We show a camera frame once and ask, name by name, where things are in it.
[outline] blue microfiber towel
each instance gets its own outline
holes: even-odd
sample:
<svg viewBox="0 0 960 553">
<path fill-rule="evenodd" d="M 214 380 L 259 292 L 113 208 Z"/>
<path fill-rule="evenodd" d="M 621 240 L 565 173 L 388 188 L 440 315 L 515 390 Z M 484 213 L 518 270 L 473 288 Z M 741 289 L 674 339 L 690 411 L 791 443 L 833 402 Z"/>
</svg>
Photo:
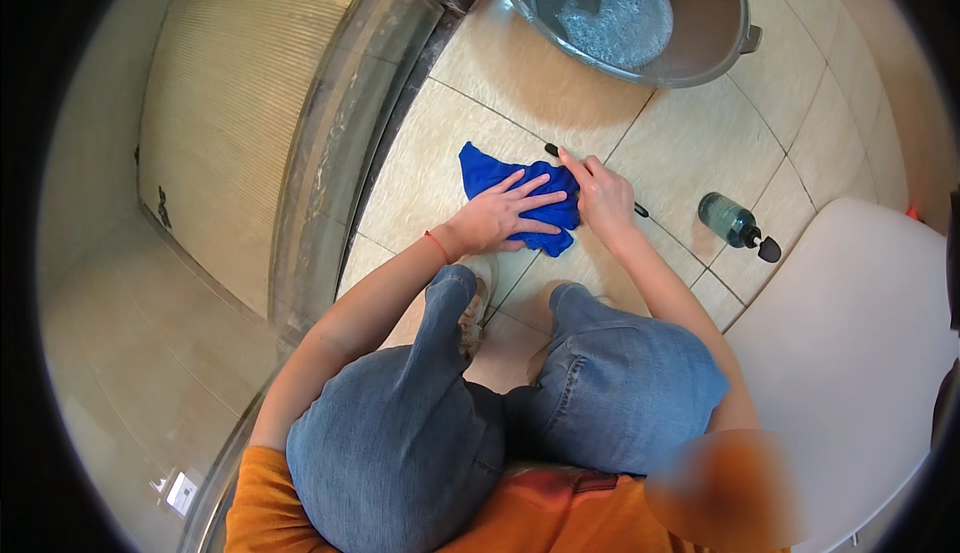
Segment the blue microfiber towel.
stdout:
<svg viewBox="0 0 960 553">
<path fill-rule="evenodd" d="M 534 197 L 535 195 L 545 195 L 558 190 L 565 190 L 566 199 L 539 209 L 524 211 L 520 216 L 529 220 L 552 223 L 560 228 L 559 234 L 521 232 L 510 236 L 510 240 L 522 240 L 527 244 L 527 247 L 533 249 L 542 248 L 543 252 L 551 257 L 559 256 L 573 244 L 573 237 L 567 230 L 572 230 L 580 225 L 576 197 L 580 185 L 577 184 L 577 180 L 567 168 L 563 166 L 553 167 L 546 161 L 537 161 L 533 165 L 501 163 L 480 152 L 479 149 L 474 147 L 474 143 L 468 142 L 463 145 L 460 151 L 460 169 L 463 174 L 463 191 L 466 192 L 468 199 L 473 199 L 487 188 L 496 186 L 517 170 L 526 170 L 526 173 L 519 182 L 510 187 L 510 190 L 529 182 L 538 175 L 549 174 L 550 181 L 534 190 L 529 196 Z"/>
</svg>

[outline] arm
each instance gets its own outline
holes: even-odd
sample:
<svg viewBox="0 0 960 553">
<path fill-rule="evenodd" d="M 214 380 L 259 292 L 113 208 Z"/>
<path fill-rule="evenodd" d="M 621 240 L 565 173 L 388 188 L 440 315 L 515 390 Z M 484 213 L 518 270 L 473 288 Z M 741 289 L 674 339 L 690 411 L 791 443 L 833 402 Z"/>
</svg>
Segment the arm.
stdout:
<svg viewBox="0 0 960 553">
<path fill-rule="evenodd" d="M 759 428 L 757 411 L 734 352 L 700 301 L 634 224 L 634 188 L 630 182 L 605 168 L 594 156 L 580 163 L 566 149 L 559 149 L 559 160 L 580 184 L 577 207 L 581 217 L 630 274 L 651 315 L 695 334 L 729 381 L 729 390 L 713 410 L 707 431 Z"/>
<path fill-rule="evenodd" d="M 284 451 L 290 427 L 320 396 L 327 380 L 378 349 L 446 259 L 520 250 L 521 241 L 506 240 L 518 232 L 558 233 L 557 226 L 522 219 L 520 213 L 559 202 L 567 193 L 527 197 L 546 184 L 549 175 L 509 190 L 522 177 L 521 170 L 477 195 L 448 222 L 430 230 L 436 243 L 420 238 L 336 301 L 310 328 L 270 385 L 249 445 Z"/>
</svg>

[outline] toilet lid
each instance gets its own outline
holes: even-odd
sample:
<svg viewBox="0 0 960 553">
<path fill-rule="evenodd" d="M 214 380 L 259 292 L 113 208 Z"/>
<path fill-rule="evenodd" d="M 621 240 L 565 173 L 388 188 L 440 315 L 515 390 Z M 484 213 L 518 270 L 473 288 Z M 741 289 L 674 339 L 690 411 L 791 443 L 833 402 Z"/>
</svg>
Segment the toilet lid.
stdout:
<svg viewBox="0 0 960 553">
<path fill-rule="evenodd" d="M 957 358 L 946 245 L 895 211 L 835 200 L 726 332 L 763 427 L 783 435 L 797 471 L 810 538 L 795 551 L 849 538 L 930 450 L 934 400 Z"/>
</svg>

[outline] soap bottle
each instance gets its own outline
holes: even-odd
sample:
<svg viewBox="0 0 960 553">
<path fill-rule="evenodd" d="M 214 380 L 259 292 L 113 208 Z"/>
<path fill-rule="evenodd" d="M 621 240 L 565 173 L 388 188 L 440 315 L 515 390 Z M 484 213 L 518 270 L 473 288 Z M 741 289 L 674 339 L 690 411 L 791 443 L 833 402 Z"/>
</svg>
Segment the soap bottle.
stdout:
<svg viewBox="0 0 960 553">
<path fill-rule="evenodd" d="M 749 209 L 736 204 L 720 193 L 710 193 L 700 200 L 697 215 L 706 227 L 716 232 L 734 248 L 759 247 L 757 256 L 776 263 L 781 258 L 780 245 L 769 236 L 761 242 L 761 229 Z"/>
</svg>

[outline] brush handle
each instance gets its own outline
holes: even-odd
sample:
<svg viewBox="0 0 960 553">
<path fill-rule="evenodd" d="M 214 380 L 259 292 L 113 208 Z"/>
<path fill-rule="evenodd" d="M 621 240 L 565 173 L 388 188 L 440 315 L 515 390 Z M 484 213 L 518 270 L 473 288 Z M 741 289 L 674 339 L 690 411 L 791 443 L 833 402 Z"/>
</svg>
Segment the brush handle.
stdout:
<svg viewBox="0 0 960 553">
<path fill-rule="evenodd" d="M 547 143 L 543 145 L 543 150 L 547 151 L 547 153 L 557 157 L 558 159 L 560 158 L 560 152 L 557 151 L 557 145 Z M 644 209 L 643 206 L 636 201 L 633 202 L 633 210 L 636 211 L 636 214 L 641 216 L 642 218 L 650 217 L 650 212 Z"/>
</svg>

